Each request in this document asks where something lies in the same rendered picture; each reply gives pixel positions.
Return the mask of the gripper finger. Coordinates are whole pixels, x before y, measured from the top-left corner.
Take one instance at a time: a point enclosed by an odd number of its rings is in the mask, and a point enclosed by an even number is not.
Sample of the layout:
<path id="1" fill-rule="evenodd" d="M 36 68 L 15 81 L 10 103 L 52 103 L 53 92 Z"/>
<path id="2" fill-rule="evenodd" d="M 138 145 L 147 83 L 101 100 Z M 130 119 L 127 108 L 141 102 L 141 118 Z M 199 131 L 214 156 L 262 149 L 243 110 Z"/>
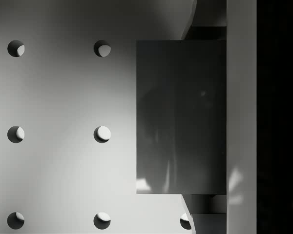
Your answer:
<path id="1" fill-rule="evenodd" d="M 193 0 L 182 40 L 226 40 L 227 0 Z"/>
<path id="2" fill-rule="evenodd" d="M 191 234 L 227 234 L 226 195 L 182 195 L 181 226 Z"/>

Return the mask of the grey cube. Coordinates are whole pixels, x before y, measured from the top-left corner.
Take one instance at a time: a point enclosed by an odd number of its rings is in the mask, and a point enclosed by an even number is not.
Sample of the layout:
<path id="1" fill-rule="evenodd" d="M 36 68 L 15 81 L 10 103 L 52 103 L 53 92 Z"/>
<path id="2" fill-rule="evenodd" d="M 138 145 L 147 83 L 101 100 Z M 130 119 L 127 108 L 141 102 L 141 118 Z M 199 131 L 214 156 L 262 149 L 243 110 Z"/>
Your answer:
<path id="1" fill-rule="evenodd" d="M 139 41 L 137 193 L 227 192 L 227 45 Z"/>

